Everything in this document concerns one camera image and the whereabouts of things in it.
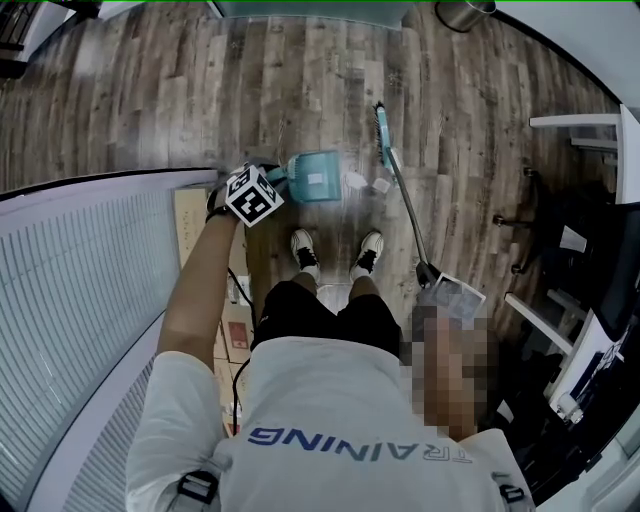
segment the apriltag cube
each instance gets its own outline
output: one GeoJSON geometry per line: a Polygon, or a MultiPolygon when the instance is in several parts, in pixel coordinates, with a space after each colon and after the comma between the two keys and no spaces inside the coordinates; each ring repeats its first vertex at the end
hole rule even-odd
{"type": "Polygon", "coordinates": [[[227,182],[227,206],[252,227],[278,208],[284,200],[253,165],[227,182]]]}

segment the white shutter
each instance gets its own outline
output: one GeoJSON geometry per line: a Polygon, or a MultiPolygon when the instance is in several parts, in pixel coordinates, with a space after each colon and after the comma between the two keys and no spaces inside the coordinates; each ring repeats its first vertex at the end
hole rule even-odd
{"type": "Polygon", "coordinates": [[[91,449],[71,487],[63,512],[125,512],[127,453],[142,415],[151,365],[149,363],[133,383],[91,449]]]}
{"type": "Polygon", "coordinates": [[[178,272],[170,190],[0,238],[0,491],[14,507],[24,507],[84,403],[165,309],[178,272]]]}

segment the trash can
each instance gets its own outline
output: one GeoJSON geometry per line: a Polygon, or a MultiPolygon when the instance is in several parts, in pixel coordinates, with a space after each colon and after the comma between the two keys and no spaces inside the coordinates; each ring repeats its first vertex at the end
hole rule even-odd
{"type": "Polygon", "coordinates": [[[438,2],[436,16],[451,30],[469,32],[496,11],[495,2],[438,2]]]}

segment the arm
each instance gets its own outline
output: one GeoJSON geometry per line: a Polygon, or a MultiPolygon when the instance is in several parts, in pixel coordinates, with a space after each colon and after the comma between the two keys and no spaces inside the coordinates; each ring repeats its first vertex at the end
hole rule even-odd
{"type": "MultiPolygon", "coordinates": [[[[223,202],[224,194],[216,204],[223,202]]],[[[207,222],[169,299],[158,354],[190,354],[213,371],[213,344],[222,317],[227,267],[238,219],[216,216],[207,222]]]]}
{"type": "Polygon", "coordinates": [[[127,459],[129,512],[168,510],[180,478],[201,469],[224,437],[213,344],[237,223],[209,220],[171,294],[127,459]]]}

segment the blue dustpan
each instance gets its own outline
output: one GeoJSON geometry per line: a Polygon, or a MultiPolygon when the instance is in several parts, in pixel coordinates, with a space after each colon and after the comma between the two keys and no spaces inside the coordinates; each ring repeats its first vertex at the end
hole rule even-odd
{"type": "Polygon", "coordinates": [[[274,187],[286,179],[296,203],[340,201],[340,156],[337,151],[302,153],[292,157],[285,167],[267,173],[274,187]]]}

